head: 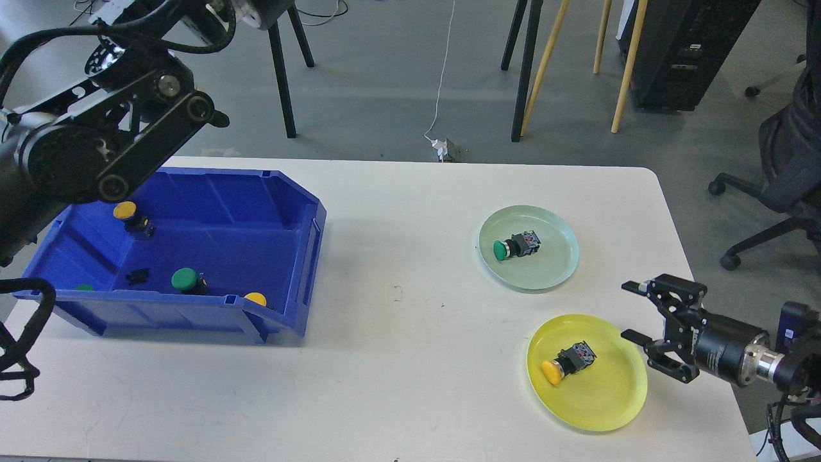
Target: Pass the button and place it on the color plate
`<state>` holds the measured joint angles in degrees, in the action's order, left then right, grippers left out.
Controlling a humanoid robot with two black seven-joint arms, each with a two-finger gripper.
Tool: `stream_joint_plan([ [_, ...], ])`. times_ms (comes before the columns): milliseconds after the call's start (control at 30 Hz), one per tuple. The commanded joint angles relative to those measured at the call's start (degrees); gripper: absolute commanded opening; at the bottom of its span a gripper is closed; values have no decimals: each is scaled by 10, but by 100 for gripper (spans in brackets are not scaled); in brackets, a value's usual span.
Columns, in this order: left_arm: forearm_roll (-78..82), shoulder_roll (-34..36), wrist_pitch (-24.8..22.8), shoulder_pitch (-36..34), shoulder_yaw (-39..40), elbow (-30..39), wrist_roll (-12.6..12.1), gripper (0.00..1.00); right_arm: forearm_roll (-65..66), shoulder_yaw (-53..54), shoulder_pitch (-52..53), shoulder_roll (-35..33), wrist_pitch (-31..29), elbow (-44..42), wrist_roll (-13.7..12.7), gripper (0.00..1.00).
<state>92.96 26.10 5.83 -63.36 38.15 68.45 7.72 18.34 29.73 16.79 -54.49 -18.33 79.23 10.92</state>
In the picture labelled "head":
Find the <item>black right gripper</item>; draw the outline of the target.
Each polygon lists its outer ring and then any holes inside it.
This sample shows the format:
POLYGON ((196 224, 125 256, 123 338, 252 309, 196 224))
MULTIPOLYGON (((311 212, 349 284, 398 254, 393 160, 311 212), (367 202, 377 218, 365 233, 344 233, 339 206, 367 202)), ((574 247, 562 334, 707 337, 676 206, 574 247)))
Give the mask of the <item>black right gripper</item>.
POLYGON ((768 334, 759 327, 710 313, 702 298, 701 283, 662 274, 644 282, 627 281, 621 289, 644 296, 664 318, 663 338, 653 340, 631 329, 622 339, 639 345, 647 364, 682 383, 707 372, 739 387, 756 378, 756 355, 768 345, 768 334))

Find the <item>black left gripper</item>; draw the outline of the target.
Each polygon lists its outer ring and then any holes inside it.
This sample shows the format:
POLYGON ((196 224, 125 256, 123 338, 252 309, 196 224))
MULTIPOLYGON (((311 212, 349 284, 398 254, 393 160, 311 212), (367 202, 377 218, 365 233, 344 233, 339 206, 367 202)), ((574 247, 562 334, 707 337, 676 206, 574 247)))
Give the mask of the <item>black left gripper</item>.
POLYGON ((282 14, 287 13, 296 29, 296 1, 232 1, 237 18, 258 30, 270 30, 282 14))

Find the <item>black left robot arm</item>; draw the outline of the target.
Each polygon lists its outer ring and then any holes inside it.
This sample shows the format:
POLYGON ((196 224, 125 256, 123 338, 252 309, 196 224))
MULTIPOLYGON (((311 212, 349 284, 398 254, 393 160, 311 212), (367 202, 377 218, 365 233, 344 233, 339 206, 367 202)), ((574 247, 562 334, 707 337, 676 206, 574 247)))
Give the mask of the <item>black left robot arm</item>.
POLYGON ((294 1, 110 1, 88 26, 39 30, 14 41, 2 55, 4 96, 24 61, 53 39, 94 36, 99 45, 83 81, 34 105, 2 108, 2 267, 70 205, 126 201, 203 126, 228 126, 228 115, 197 88, 176 53, 226 49, 240 21, 269 33, 285 131, 295 137, 282 15, 313 67, 294 1))

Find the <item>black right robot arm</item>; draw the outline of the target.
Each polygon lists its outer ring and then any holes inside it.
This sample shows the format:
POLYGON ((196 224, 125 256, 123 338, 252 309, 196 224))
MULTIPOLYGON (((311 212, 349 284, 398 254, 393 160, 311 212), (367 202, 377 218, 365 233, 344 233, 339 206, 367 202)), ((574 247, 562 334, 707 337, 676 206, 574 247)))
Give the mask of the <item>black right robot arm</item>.
POLYGON ((704 308, 707 287, 662 274, 644 282, 627 281, 622 289, 644 296, 664 318, 663 337, 652 339, 631 329, 622 338, 639 345, 646 363, 683 383, 701 372, 738 387, 759 379, 776 387, 781 397, 767 409, 768 435, 780 461, 789 459, 782 423, 786 407, 790 423, 810 445, 819 446, 819 431, 808 424, 819 417, 819 313, 806 304, 782 307, 777 346, 767 330, 710 313, 704 308))

